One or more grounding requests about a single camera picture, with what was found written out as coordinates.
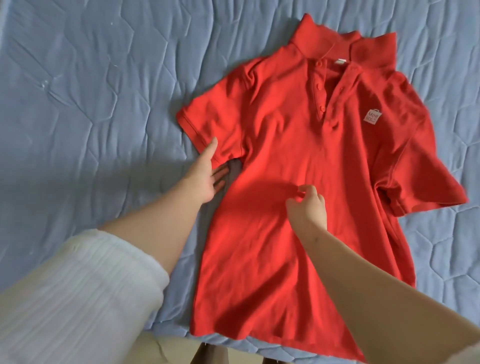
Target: beige floor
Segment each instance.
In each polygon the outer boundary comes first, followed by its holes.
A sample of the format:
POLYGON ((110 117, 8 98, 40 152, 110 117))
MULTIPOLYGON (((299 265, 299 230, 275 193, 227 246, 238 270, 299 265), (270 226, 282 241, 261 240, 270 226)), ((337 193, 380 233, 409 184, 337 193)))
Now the beige floor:
MULTIPOLYGON (((124 364, 190 364, 200 342, 197 340, 142 333, 124 364)), ((261 364, 263 357, 228 349, 229 364, 261 364)))

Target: white sleeve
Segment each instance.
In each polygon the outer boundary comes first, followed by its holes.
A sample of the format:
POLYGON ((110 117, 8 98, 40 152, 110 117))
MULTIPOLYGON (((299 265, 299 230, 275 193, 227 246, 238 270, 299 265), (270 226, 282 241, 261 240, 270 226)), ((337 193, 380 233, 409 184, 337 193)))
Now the white sleeve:
POLYGON ((453 355, 444 364, 477 364, 480 363, 480 342, 474 346, 465 348, 453 355))
POLYGON ((121 362, 168 281, 156 260, 114 235, 72 237, 0 294, 0 363, 121 362))

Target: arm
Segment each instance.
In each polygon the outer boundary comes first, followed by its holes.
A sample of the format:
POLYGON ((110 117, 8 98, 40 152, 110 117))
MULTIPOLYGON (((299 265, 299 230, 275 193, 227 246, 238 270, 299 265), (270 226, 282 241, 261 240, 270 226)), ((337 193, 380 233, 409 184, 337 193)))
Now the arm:
POLYGON ((224 186, 227 170, 211 167, 215 148, 216 140, 163 197, 70 238, 2 292, 0 363, 121 361, 160 308, 201 204, 224 186))
POLYGON ((369 363, 439 364, 480 341, 480 329, 375 267, 326 230, 313 186, 287 201, 288 219, 369 363))

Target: red collar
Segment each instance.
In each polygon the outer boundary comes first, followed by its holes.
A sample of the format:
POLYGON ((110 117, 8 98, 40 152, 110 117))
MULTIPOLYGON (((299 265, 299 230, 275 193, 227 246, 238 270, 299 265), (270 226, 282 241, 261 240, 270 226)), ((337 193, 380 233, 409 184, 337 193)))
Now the red collar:
POLYGON ((290 42, 307 58, 345 59, 366 68, 390 68, 396 65, 396 34, 363 38, 358 31, 339 34, 324 25, 317 25, 305 14, 290 42))

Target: blue mattress cover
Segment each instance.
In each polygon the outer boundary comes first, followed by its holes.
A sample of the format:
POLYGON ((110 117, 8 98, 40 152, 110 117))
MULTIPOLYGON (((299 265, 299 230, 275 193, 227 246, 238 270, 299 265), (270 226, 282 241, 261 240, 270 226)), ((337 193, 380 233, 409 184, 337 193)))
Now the blue mattress cover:
MULTIPOLYGON (((480 324, 480 0, 0 0, 0 290, 68 237, 173 186, 197 156, 175 112, 285 44, 305 12, 339 32, 397 32, 397 68, 470 198, 401 220, 418 289, 480 324)), ((229 184, 241 165, 230 167, 229 184)), ((147 324, 156 334, 189 336, 223 193, 202 209, 147 324)), ((254 338, 202 340, 287 362, 344 362, 254 338)))

